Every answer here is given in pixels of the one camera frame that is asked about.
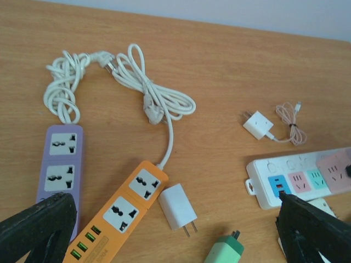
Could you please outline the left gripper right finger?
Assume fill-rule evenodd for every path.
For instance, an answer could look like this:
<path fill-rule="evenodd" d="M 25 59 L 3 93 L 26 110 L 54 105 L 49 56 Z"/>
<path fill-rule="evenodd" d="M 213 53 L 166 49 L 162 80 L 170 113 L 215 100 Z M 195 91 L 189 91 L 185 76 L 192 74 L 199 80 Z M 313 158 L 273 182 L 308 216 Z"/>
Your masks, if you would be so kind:
<path fill-rule="evenodd" d="M 287 262 L 350 262 L 350 224 L 293 194 L 279 198 L 275 223 Z"/>

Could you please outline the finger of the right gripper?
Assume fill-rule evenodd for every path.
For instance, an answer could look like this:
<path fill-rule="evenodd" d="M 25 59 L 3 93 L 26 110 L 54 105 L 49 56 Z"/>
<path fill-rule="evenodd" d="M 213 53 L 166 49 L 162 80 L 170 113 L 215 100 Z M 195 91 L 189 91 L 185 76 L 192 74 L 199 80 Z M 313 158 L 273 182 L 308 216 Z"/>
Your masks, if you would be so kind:
<path fill-rule="evenodd" d="M 345 168 L 346 174 L 348 177 L 351 177 L 351 165 L 347 165 Z"/>

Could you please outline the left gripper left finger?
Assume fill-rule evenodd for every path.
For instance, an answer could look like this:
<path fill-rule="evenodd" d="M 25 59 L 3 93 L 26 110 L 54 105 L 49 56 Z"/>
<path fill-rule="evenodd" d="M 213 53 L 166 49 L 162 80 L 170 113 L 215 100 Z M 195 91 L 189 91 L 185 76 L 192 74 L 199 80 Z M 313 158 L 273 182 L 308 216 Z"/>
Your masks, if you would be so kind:
<path fill-rule="evenodd" d="M 77 209 L 69 193 L 56 193 L 1 222 L 1 262 L 63 262 Z"/>

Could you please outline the pink cube socket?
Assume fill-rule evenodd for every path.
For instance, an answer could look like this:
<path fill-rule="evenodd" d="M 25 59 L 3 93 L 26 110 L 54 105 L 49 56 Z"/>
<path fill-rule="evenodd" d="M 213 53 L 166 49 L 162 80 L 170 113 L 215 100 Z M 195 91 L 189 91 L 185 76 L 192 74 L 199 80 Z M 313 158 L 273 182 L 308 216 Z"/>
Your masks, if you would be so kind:
<path fill-rule="evenodd" d="M 332 194 L 350 191 L 350 176 L 347 166 L 350 166 L 350 148 L 345 148 L 327 156 L 316 163 Z"/>

